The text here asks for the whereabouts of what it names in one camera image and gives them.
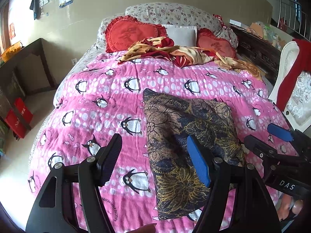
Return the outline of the left hand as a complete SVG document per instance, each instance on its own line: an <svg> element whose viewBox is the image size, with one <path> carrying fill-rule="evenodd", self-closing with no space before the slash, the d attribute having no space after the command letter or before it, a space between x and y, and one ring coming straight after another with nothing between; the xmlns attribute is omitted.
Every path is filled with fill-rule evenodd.
<svg viewBox="0 0 311 233"><path fill-rule="evenodd" d="M141 226L138 229L128 231L128 233L155 233L155 232L156 232L156 223L150 223Z"/></svg>

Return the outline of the right hand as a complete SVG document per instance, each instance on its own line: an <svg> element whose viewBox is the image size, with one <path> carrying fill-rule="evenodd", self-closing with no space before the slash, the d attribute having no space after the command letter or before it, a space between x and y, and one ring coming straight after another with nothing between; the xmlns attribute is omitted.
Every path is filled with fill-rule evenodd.
<svg viewBox="0 0 311 233"><path fill-rule="evenodd" d="M294 199L292 196L282 194L276 203L279 221L292 220L301 212L303 205L303 200Z"/></svg>

